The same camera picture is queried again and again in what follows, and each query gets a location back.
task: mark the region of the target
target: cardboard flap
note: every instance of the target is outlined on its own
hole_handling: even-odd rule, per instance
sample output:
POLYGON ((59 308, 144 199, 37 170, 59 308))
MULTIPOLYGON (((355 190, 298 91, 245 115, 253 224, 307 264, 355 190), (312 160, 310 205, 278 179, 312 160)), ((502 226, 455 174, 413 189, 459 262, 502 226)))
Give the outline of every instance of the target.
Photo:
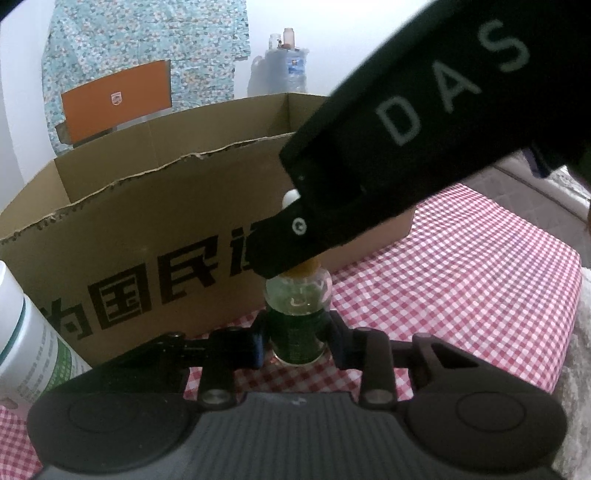
POLYGON ((292 131, 284 93, 200 106, 153 119, 148 124, 159 165, 190 153, 292 131))
POLYGON ((116 180, 159 166, 148 123, 134 125, 81 145, 57 157, 55 162, 72 202, 116 180))
POLYGON ((39 221, 69 203, 56 164, 51 161, 0 213, 0 238, 39 221))
POLYGON ((290 93, 290 131, 295 132, 319 109, 326 97, 290 93))

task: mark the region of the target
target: green label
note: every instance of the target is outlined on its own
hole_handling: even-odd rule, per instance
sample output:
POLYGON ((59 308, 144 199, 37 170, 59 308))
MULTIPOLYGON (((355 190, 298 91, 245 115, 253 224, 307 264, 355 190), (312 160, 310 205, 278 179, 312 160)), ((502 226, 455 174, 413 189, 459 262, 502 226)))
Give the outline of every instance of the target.
POLYGON ((267 306, 267 328, 276 356, 291 365, 305 365, 316 360, 326 346, 328 312, 287 315, 267 306))
POLYGON ((47 384, 45 390, 51 390, 59 384, 68 381, 71 376, 72 355, 70 353, 70 349, 58 338, 56 365, 53 367, 51 378, 49 379, 49 383, 47 384))

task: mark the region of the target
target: red checkered tablecloth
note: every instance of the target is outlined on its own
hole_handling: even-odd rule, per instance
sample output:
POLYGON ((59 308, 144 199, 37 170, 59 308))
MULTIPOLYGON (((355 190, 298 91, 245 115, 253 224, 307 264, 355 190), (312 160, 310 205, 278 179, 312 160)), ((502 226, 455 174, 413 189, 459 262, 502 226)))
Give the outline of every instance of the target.
MULTIPOLYGON (((333 307, 351 326, 410 340, 429 332, 551 391, 564 361, 579 298, 579 255, 564 243, 463 185, 417 208, 402 241, 333 276, 333 307)), ((247 315, 236 324, 245 325, 247 315)), ((401 398, 412 396, 397 370, 401 398)), ((187 398, 200 370, 193 369, 187 398)), ((357 392, 360 373, 325 355, 310 367, 269 361, 236 373, 242 391, 357 392)), ((40 464, 25 424, 0 410, 0 480, 28 479, 40 464)))

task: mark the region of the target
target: white wall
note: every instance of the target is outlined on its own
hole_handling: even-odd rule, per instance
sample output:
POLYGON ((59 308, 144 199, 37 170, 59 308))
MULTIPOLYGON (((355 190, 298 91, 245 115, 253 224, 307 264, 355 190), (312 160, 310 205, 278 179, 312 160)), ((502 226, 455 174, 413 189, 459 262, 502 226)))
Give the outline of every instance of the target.
POLYGON ((247 0, 252 56, 236 65, 235 95, 246 97, 252 59, 264 56, 271 33, 295 31, 308 48, 308 92, 328 95, 431 0, 247 0))
POLYGON ((55 157, 41 87, 41 57, 54 5, 54 0, 25 0, 0 24, 6 118, 25 182, 55 157))
POLYGON ((12 149, 12 139, 2 101, 2 79, 0 79, 0 212, 23 186, 24 181, 18 168, 17 156, 12 149))

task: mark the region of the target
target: gray carpet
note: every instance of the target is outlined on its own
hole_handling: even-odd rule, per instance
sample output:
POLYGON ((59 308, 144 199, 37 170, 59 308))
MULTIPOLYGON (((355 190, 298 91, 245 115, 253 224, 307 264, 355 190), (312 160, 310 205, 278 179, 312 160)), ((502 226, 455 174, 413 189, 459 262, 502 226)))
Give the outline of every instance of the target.
POLYGON ((569 432, 554 467, 567 480, 591 480, 591 270, 583 285, 573 335, 554 390, 569 418, 569 432))

